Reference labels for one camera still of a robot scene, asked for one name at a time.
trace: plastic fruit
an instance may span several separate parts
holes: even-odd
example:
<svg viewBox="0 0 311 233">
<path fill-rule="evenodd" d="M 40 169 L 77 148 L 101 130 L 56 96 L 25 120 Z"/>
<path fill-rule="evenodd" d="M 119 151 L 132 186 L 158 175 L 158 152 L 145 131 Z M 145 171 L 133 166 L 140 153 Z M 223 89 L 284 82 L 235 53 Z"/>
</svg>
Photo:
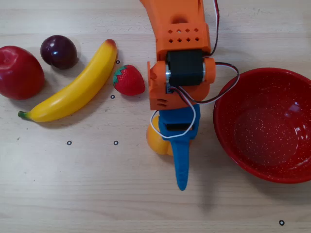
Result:
<svg viewBox="0 0 311 233">
<path fill-rule="evenodd" d="M 153 121 L 153 125 L 159 131 L 159 116 L 156 116 Z M 170 141 L 165 141 L 163 138 L 158 135 L 151 125 L 147 129 L 147 142 L 150 148 L 159 155 L 173 155 L 172 145 Z"/>
<path fill-rule="evenodd" d="M 18 116 L 36 122 L 57 120 L 76 112 L 86 105 L 109 78 L 117 57 L 116 43 L 108 39 L 82 71 L 67 87 L 43 101 L 30 112 Z"/>
<path fill-rule="evenodd" d="M 43 69 L 31 53 L 16 46 L 0 48 L 0 94 L 25 100 L 40 92 L 43 85 Z"/>
<path fill-rule="evenodd" d="M 40 53 L 47 64 L 59 69 L 69 69 L 78 61 L 76 46 L 62 35 L 47 38 L 41 45 Z"/>
<path fill-rule="evenodd" d="M 113 86 L 126 96 L 136 96 L 145 91 L 145 82 L 141 73 L 131 65 L 122 66 L 115 72 Z"/>
</svg>

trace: wooden table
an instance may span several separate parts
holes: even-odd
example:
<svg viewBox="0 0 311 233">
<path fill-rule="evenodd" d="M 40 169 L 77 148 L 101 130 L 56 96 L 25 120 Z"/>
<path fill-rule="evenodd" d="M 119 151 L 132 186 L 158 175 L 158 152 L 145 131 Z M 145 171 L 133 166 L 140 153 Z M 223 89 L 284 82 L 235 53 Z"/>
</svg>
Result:
<svg viewBox="0 0 311 233">
<path fill-rule="evenodd" d="M 212 0 L 204 2 L 214 41 Z M 311 77 L 310 0 L 219 0 L 219 7 L 217 61 L 241 72 L 280 67 Z M 58 71 L 41 59 L 40 45 L 53 34 L 78 47 L 73 69 Z M 119 46 L 117 67 L 135 65 L 147 80 L 146 62 L 155 63 L 156 47 L 139 0 L 0 0 L 0 47 L 27 49 L 46 75 L 44 90 L 30 100 L 0 97 L 1 233 L 311 231 L 311 183 L 270 183 L 239 168 L 216 138 L 213 105 L 202 107 L 185 192 L 177 188 L 172 158 L 147 145 L 147 92 L 125 98 L 109 80 L 70 117 L 41 125 L 18 118 L 19 110 L 69 84 L 107 38 Z M 210 96 L 232 75 L 220 68 Z"/>
</svg>

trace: red bowl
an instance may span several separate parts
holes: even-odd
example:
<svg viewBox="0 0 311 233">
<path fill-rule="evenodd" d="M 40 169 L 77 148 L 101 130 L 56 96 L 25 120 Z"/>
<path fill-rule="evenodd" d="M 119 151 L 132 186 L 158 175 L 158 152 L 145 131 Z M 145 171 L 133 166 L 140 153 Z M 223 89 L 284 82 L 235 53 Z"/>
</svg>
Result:
<svg viewBox="0 0 311 233">
<path fill-rule="evenodd" d="M 308 78 L 278 68 L 243 73 L 216 102 L 214 127 L 226 153 L 251 174 L 276 183 L 311 180 Z"/>
</svg>

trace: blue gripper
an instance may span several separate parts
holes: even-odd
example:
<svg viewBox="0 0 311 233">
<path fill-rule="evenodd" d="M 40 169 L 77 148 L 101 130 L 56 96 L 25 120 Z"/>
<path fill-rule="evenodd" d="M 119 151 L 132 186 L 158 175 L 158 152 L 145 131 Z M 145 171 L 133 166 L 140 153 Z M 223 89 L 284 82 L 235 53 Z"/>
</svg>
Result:
<svg viewBox="0 0 311 233">
<path fill-rule="evenodd" d="M 169 140 L 172 145 L 176 179 L 181 191 L 186 189 L 188 182 L 190 140 L 195 139 L 197 136 L 200 124 L 200 106 L 196 104 L 194 105 L 194 109 L 196 111 L 196 118 L 192 130 L 181 137 L 164 138 L 164 140 Z M 190 107 L 160 110 L 159 112 L 159 128 L 165 136 L 182 134 L 182 132 L 187 130 L 193 120 L 193 111 Z"/>
</svg>

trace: banana stem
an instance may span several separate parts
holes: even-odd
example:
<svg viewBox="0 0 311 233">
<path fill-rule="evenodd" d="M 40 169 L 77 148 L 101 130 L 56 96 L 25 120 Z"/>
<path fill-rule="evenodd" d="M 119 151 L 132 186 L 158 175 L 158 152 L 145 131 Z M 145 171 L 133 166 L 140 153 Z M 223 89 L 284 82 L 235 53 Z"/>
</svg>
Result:
<svg viewBox="0 0 311 233">
<path fill-rule="evenodd" d="M 27 112 L 19 111 L 18 116 L 22 119 L 28 119 L 27 118 Z"/>
</svg>

